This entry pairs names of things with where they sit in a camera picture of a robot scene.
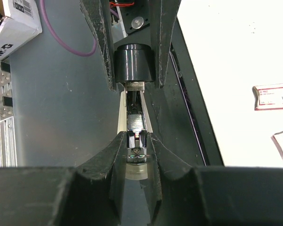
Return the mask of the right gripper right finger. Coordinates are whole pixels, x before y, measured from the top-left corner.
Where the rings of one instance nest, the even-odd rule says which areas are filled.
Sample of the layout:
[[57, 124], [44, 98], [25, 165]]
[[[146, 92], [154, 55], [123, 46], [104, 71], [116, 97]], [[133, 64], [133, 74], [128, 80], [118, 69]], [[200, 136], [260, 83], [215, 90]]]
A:
[[197, 225], [198, 185], [192, 167], [158, 137], [147, 138], [146, 199], [154, 226]]

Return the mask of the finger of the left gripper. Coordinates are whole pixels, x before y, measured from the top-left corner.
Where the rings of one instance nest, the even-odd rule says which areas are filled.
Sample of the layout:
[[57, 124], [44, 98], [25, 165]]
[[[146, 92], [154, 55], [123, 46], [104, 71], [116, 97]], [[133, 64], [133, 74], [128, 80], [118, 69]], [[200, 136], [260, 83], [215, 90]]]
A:
[[150, 0], [150, 41], [155, 59], [155, 86], [165, 85], [173, 28], [181, 0]]
[[108, 88], [116, 90], [110, 2], [108, 0], [81, 0], [80, 8], [101, 53]]

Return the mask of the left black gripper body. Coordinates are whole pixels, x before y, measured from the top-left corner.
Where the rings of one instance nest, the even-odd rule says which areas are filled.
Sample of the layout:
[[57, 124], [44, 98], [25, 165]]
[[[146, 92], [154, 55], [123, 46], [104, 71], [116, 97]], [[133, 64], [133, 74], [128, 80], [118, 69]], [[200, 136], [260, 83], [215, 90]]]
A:
[[145, 44], [121, 45], [114, 52], [116, 83], [154, 82], [154, 52]]

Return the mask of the staples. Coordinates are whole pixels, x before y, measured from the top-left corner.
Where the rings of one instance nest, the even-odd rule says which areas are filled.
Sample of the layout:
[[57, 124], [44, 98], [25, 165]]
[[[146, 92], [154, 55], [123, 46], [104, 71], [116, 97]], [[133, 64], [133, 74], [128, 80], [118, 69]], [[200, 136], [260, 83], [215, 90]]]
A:
[[139, 132], [146, 129], [142, 114], [129, 114], [127, 117], [128, 130]]

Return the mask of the large black beige stapler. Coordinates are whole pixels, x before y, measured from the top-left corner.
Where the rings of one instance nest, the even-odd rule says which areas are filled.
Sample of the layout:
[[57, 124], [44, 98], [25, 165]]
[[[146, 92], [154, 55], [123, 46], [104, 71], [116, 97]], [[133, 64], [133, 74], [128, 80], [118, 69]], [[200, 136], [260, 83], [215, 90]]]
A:
[[153, 130], [144, 91], [145, 82], [135, 81], [125, 83], [120, 92], [118, 132], [126, 132], [126, 178], [129, 180], [148, 178], [147, 135]]

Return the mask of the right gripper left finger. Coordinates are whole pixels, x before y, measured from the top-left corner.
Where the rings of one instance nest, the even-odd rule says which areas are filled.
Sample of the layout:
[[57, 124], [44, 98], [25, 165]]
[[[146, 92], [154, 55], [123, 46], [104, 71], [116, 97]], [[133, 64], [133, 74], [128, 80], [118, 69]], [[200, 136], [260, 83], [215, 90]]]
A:
[[116, 226], [121, 221], [127, 153], [127, 133], [119, 132], [97, 155], [79, 165], [81, 226]]

